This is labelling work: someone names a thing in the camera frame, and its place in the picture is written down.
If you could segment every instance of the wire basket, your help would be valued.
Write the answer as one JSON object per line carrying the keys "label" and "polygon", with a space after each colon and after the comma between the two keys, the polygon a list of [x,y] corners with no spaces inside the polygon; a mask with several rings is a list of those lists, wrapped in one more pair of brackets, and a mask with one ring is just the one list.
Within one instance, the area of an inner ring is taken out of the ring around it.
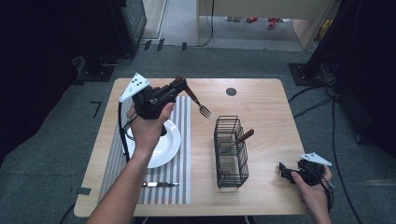
{"label": "wire basket", "polygon": [[248,179],[248,153],[237,116],[219,116],[214,132],[218,187],[241,187]]}

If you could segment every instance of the knife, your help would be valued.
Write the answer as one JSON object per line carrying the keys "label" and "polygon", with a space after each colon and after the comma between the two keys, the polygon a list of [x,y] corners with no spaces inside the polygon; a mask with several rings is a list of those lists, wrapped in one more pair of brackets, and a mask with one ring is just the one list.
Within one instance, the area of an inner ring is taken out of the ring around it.
{"label": "knife", "polygon": [[235,143],[242,143],[243,141],[247,140],[253,134],[254,134],[254,130],[250,129],[247,133],[244,133],[244,135],[242,135],[238,139],[236,139]]}
{"label": "knife", "polygon": [[167,183],[167,182],[143,182],[143,188],[157,188],[157,187],[176,187],[178,183]]}

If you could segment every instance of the placemat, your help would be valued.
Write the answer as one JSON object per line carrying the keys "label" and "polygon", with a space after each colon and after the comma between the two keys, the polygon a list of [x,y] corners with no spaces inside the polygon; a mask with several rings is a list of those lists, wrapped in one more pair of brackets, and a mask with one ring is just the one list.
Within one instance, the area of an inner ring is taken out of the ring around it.
{"label": "placemat", "polygon": [[[132,100],[122,104],[122,124],[125,124],[125,114]],[[191,99],[188,96],[178,96],[172,120],[180,131],[180,148],[176,156],[163,166],[147,170],[147,182],[177,182],[172,188],[142,188],[138,203],[144,204],[186,204],[191,202]],[[117,176],[126,165],[117,123],[107,159],[105,175],[102,181],[98,202],[100,202]]]}

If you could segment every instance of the cable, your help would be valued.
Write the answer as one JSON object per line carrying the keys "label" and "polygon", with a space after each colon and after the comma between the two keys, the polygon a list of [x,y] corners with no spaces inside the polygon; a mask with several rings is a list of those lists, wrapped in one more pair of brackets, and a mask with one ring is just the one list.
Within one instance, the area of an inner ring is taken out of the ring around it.
{"label": "cable", "polygon": [[[333,85],[333,83],[335,83],[335,81],[336,81],[336,80],[332,80],[332,81],[329,82],[329,85],[326,87],[326,94],[327,94],[329,97],[332,97],[333,99],[338,100],[338,94],[335,93],[335,89],[334,89],[334,85]],[[334,94],[330,94],[330,93],[329,93],[329,90],[333,90],[333,91],[334,91]]]}
{"label": "cable", "polygon": [[129,61],[131,61],[132,59],[132,54],[129,55],[128,59],[125,60],[122,63],[102,63],[102,66],[121,66],[121,65],[125,65],[126,63],[128,63]]}
{"label": "cable", "polygon": [[61,219],[60,224],[63,224],[63,223],[64,223],[64,219],[67,217],[67,215],[70,213],[70,211],[71,211],[75,206],[76,206],[76,203],[73,203],[73,204],[69,207],[69,209],[67,209],[67,211],[64,213],[64,216],[63,216],[62,219]]}
{"label": "cable", "polygon": [[142,224],[146,224],[146,222],[148,221],[148,217],[145,217],[145,219],[143,220]]}
{"label": "cable", "polygon": [[319,182],[319,184],[323,187],[324,192],[326,194],[327,197],[327,207],[330,209],[332,209],[332,205],[334,202],[334,191],[332,189],[332,185],[330,184],[330,182],[324,177],[324,175],[321,175],[321,178],[327,183],[327,185],[329,186],[328,188],[326,188],[326,186],[324,186],[323,181],[321,179],[319,179],[316,175],[316,173],[314,173],[311,169],[309,169],[307,166],[305,166],[304,164],[300,164],[303,166],[303,168],[307,171],[309,171],[309,173],[311,173],[312,176],[314,176],[317,181]]}
{"label": "cable", "polygon": [[308,88],[305,88],[305,89],[303,89],[303,90],[301,90],[301,91],[295,93],[293,96],[290,97],[289,103],[290,103],[291,101],[293,101],[297,96],[303,94],[304,92],[306,92],[306,91],[311,91],[311,90],[313,90],[313,89],[315,89],[315,88],[319,88],[319,87],[322,87],[322,86],[308,87]]}
{"label": "cable", "polygon": [[323,62],[326,58],[331,57],[331,56],[341,55],[341,54],[344,54],[345,52],[347,52],[347,51],[350,50],[351,46],[353,46],[353,43],[355,42],[356,30],[357,30],[357,26],[358,26],[358,20],[359,20],[360,12],[361,12],[361,0],[359,1],[359,4],[358,4],[357,13],[356,13],[356,18],[355,18],[355,22],[354,22],[354,25],[353,25],[353,34],[352,34],[352,38],[351,38],[351,40],[350,40],[349,48],[348,48],[348,49],[345,49],[343,52],[332,53],[332,54],[326,54],[326,55],[324,55],[323,57],[321,57],[321,59],[318,60],[318,61],[314,64],[314,66],[312,66],[312,71],[311,71],[312,74],[315,73],[314,69],[317,67],[317,65],[320,66],[320,64],[322,64],[322,62]]}
{"label": "cable", "polygon": [[335,167],[336,167],[336,170],[337,170],[337,174],[338,174],[338,176],[340,178],[340,181],[341,181],[341,185],[343,186],[344,193],[346,195],[346,199],[347,199],[347,201],[349,203],[349,206],[352,209],[352,212],[355,215],[356,219],[361,224],[361,219],[359,218],[359,215],[356,212],[355,207],[352,204],[352,201],[350,200],[349,193],[347,191],[347,187],[346,187],[346,184],[344,182],[344,178],[341,176],[341,171],[340,171],[340,168],[338,166],[337,154],[335,153],[335,143],[334,143],[335,142],[335,115],[334,115],[335,113],[334,113],[334,108],[335,108],[335,99],[332,101],[332,154],[334,156],[334,163],[335,163]]}
{"label": "cable", "polygon": [[207,20],[207,16],[206,16],[207,25],[210,27],[210,30],[211,30],[210,36],[209,36],[209,38],[206,40],[206,42],[203,45],[197,45],[196,47],[204,47],[204,46],[208,45],[210,42],[212,42],[212,40],[213,40],[213,43],[216,42],[215,38],[213,37],[213,34],[214,34],[214,30],[213,30],[213,12],[214,12],[214,10],[215,10],[215,0],[212,0],[212,12],[211,12],[212,14],[211,14],[211,18],[210,18],[210,25],[209,25],[209,21]]}
{"label": "cable", "polygon": [[130,125],[132,122],[134,122],[134,120],[136,120],[137,117],[139,116],[139,115],[136,113],[136,111],[132,114],[132,116],[133,116],[134,114],[136,114],[136,116],[134,116],[133,119],[129,120],[129,121],[123,126],[123,128],[122,128],[122,129],[124,130],[126,136],[127,136],[129,139],[131,139],[132,141],[134,141],[134,138],[133,138],[131,135],[128,134],[127,129],[129,128],[129,125]]}
{"label": "cable", "polygon": [[304,111],[298,113],[297,115],[294,115],[293,117],[296,119],[296,118],[300,117],[301,115],[305,114],[306,112],[308,112],[308,111],[311,110],[311,109],[315,109],[315,108],[317,108],[317,107],[319,107],[319,106],[321,106],[321,105],[326,105],[327,103],[330,102],[331,99],[332,99],[332,97],[329,97],[329,98],[327,98],[326,100],[320,101],[320,102],[317,103],[316,105],[313,105],[313,106],[307,108],[306,110],[304,110]]}
{"label": "cable", "polygon": [[250,222],[248,221],[248,216],[245,216],[245,222],[246,222],[247,224],[250,224]]}
{"label": "cable", "polygon": [[[163,45],[164,47],[179,47],[179,45],[171,45],[171,44],[167,44],[167,45]],[[191,48],[201,48],[201,47],[203,47],[204,45],[188,45],[188,47],[191,49]]]}
{"label": "cable", "polygon": [[327,63],[324,62],[320,65],[320,71],[323,74],[323,79],[325,82],[329,83],[336,80],[335,73],[336,73],[336,65],[334,63]]}
{"label": "cable", "polygon": [[122,146],[124,148],[125,159],[126,159],[126,162],[128,162],[129,161],[129,151],[128,151],[128,144],[126,143],[126,139],[125,139],[125,130],[122,128],[123,126],[122,126],[121,110],[122,110],[122,103],[119,102],[119,110],[118,110],[119,133],[120,133],[120,139],[122,142]]}

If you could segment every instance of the wooden table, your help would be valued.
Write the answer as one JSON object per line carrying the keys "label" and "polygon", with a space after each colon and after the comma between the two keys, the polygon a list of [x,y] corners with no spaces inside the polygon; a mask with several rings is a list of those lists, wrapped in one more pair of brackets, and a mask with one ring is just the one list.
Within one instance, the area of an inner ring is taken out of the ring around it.
{"label": "wooden table", "polygon": [[[197,0],[196,42],[200,45],[200,17],[212,16],[213,0]],[[215,0],[213,16],[293,19],[292,26],[307,49],[332,10],[335,0]]]}
{"label": "wooden table", "polygon": [[[172,79],[148,79],[153,87]],[[78,195],[75,214],[88,217],[99,196],[107,156],[117,123],[118,99],[129,78],[116,80],[110,94],[83,188],[90,195]],[[205,119],[198,105],[191,103],[191,204],[139,204],[137,217],[156,216],[239,216],[306,214],[296,186],[279,176],[278,163],[297,168],[304,149],[290,112],[282,83],[273,78],[190,78],[187,82],[200,102],[215,114]],[[237,91],[235,96],[226,93]],[[255,133],[247,140],[249,178],[239,189],[217,187],[213,132],[218,116],[238,116],[247,131]]]}

